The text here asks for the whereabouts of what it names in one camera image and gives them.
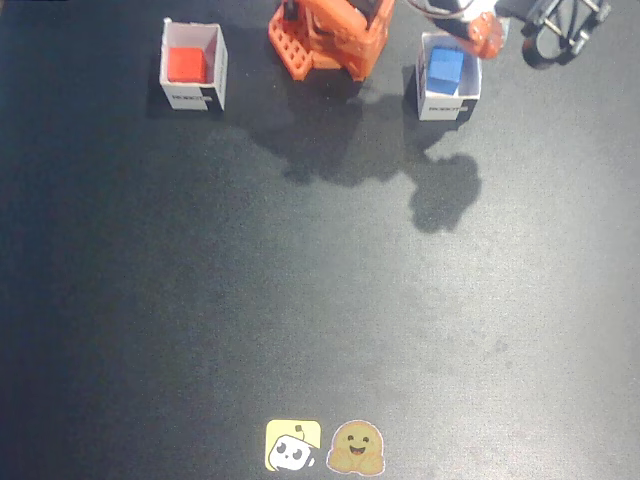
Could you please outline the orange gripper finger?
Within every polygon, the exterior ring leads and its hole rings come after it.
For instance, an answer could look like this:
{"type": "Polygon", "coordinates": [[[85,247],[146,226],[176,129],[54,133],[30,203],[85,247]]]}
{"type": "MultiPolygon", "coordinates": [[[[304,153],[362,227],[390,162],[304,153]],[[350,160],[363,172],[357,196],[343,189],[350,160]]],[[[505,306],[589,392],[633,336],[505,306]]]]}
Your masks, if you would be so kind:
{"type": "Polygon", "coordinates": [[[502,49],[502,25],[491,12],[483,12],[468,28],[472,53],[478,58],[495,58],[502,49]]]}

